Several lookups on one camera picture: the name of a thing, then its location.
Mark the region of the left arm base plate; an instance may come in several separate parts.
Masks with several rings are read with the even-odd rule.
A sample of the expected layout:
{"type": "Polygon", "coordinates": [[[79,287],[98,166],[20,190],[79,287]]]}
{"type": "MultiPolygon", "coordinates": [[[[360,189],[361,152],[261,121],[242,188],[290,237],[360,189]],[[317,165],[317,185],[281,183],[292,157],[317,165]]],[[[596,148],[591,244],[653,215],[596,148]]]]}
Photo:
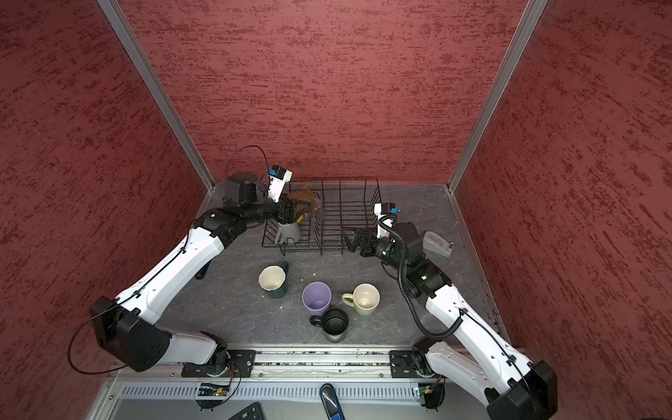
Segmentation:
{"type": "Polygon", "coordinates": [[[213,378],[224,379],[234,376],[249,378],[255,364],[257,352],[255,350],[227,350],[216,353],[211,364],[197,365],[185,363],[181,376],[185,378],[213,378]]]}

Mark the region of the olive glass cup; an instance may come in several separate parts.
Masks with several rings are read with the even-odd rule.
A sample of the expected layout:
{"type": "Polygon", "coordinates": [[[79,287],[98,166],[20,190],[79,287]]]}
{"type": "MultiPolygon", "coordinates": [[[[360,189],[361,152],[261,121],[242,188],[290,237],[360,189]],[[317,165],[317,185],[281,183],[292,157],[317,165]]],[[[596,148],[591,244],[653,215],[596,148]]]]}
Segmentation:
{"type": "Polygon", "coordinates": [[[294,205],[295,215],[311,216],[316,208],[316,199],[309,188],[303,188],[287,195],[287,199],[294,205]]]}

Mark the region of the light green mug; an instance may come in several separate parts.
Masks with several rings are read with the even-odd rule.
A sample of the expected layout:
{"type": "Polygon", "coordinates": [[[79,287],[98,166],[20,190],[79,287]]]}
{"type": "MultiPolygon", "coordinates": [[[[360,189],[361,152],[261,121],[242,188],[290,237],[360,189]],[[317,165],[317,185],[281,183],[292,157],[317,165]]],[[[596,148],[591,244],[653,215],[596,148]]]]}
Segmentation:
{"type": "Polygon", "coordinates": [[[381,302],[379,290],[370,283],[362,283],[355,287],[352,293],[345,293],[341,301],[355,309],[362,317],[373,314],[381,302]]]}

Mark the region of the white grey mug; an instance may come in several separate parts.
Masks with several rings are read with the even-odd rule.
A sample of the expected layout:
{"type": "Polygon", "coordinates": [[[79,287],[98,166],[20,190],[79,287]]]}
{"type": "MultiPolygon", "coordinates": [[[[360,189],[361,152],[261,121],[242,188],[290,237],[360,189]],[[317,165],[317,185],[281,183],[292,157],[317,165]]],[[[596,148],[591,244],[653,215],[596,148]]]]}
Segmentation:
{"type": "Polygon", "coordinates": [[[302,239],[301,227],[297,222],[279,224],[274,243],[276,245],[294,245],[302,239]]]}

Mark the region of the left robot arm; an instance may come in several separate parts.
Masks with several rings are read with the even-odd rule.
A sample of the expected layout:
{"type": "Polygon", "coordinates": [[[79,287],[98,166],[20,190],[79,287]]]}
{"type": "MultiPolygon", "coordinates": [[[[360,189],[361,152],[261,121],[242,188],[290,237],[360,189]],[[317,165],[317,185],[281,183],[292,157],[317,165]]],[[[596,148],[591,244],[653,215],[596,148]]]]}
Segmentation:
{"type": "Polygon", "coordinates": [[[180,243],[145,276],[114,299],[101,297],[90,308],[89,325],[99,347],[125,367],[144,372],[157,365],[182,363],[204,376],[232,373],[227,345],[207,332],[187,334],[158,327],[167,306],[194,278],[254,223],[295,222],[306,211],[283,192],[292,172],[272,166],[264,184],[252,173],[225,181],[218,208],[206,210],[189,226],[180,243]]]}

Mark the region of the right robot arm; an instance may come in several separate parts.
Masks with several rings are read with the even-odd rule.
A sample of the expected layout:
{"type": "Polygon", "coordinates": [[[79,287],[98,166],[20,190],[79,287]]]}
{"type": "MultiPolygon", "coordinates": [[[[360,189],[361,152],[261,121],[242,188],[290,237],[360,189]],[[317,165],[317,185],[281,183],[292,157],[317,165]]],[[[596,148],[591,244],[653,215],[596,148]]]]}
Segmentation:
{"type": "Polygon", "coordinates": [[[551,419],[558,413],[558,376],[503,339],[467,303],[449,276],[430,261],[416,226],[393,215],[383,231],[342,229],[349,251],[395,269],[397,286],[428,345],[421,359],[486,407],[492,419],[551,419]]]}

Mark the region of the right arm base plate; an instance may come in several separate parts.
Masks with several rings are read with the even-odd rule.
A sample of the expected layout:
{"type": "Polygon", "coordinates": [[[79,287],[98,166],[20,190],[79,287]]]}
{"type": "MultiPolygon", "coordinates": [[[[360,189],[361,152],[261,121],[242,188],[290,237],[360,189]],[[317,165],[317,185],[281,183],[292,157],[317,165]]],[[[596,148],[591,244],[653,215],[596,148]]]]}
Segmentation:
{"type": "Polygon", "coordinates": [[[429,350],[391,350],[390,372],[393,378],[437,379],[439,376],[448,378],[446,374],[435,372],[429,364],[429,350]]]}

